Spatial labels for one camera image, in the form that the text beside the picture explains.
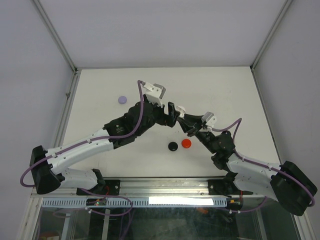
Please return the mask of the white round charging case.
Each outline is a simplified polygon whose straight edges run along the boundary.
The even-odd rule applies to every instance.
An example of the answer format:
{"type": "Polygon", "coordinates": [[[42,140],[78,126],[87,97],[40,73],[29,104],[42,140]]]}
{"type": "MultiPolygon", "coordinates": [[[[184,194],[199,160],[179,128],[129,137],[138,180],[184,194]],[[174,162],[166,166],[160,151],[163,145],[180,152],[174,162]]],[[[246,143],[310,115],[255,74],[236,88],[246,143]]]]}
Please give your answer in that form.
{"type": "Polygon", "coordinates": [[[179,113],[179,118],[184,118],[186,114],[186,109],[183,106],[175,106],[175,110],[179,113]]]}

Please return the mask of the orange round charging case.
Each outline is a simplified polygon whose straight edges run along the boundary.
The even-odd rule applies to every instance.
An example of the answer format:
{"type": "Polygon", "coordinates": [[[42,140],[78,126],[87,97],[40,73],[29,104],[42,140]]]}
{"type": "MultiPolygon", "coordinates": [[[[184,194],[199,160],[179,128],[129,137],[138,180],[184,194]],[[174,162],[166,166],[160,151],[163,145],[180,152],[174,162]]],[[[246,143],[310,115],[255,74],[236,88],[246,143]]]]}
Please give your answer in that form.
{"type": "Polygon", "coordinates": [[[189,149],[192,146],[192,142],[190,139],[185,138],[181,141],[181,145],[183,148],[189,149]]]}

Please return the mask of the black round charging case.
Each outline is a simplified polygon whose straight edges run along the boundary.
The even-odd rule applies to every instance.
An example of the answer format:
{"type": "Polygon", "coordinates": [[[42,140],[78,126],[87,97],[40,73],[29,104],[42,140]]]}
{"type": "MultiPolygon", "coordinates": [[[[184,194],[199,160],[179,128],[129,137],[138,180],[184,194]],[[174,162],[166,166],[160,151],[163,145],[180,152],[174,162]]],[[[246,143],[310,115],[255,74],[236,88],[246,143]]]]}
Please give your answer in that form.
{"type": "Polygon", "coordinates": [[[174,141],[171,141],[169,144],[168,144],[168,149],[172,152],[175,152],[177,149],[178,149],[178,144],[174,141]]]}

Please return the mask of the lilac round charging case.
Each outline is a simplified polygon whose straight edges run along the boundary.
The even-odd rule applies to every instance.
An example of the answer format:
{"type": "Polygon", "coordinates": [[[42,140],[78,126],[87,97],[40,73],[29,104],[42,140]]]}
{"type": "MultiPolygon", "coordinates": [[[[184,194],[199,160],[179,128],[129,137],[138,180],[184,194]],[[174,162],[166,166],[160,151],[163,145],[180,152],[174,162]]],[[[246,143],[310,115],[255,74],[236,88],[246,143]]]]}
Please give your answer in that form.
{"type": "Polygon", "coordinates": [[[127,103],[127,97],[126,96],[120,96],[119,98],[118,98],[118,103],[119,104],[121,104],[121,105],[124,105],[124,104],[126,104],[127,103]]]}

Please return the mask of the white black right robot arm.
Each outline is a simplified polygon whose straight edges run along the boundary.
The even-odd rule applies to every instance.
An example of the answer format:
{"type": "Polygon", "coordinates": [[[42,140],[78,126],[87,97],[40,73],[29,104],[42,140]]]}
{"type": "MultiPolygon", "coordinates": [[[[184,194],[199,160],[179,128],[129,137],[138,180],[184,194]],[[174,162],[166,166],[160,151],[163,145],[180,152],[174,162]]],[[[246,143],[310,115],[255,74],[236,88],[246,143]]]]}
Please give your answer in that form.
{"type": "Polygon", "coordinates": [[[215,128],[213,113],[196,116],[185,114],[177,119],[183,132],[196,137],[212,154],[214,165],[227,171],[223,187],[230,194],[238,190],[262,195],[277,201],[289,213],[302,216],[316,203],[315,184],[293,162],[270,163],[240,154],[235,145],[241,119],[226,128],[215,128]]]}

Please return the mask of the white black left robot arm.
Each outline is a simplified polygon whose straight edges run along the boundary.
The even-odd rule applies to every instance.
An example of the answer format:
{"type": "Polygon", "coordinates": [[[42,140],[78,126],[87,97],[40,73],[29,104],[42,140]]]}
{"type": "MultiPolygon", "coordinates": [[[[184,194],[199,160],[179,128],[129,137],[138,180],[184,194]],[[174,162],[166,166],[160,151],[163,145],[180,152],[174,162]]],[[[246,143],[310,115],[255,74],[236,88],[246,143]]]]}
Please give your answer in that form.
{"type": "Polygon", "coordinates": [[[51,193],[59,188],[76,188],[101,194],[106,182],[98,169],[78,170],[70,167],[96,154],[112,151],[128,145],[155,124],[174,127],[179,117],[186,113],[184,108],[168,103],[168,113],[163,106],[147,100],[138,102],[123,116],[105,124],[88,137],[62,147],[44,149],[37,146],[32,150],[30,163],[36,192],[51,193]]]}

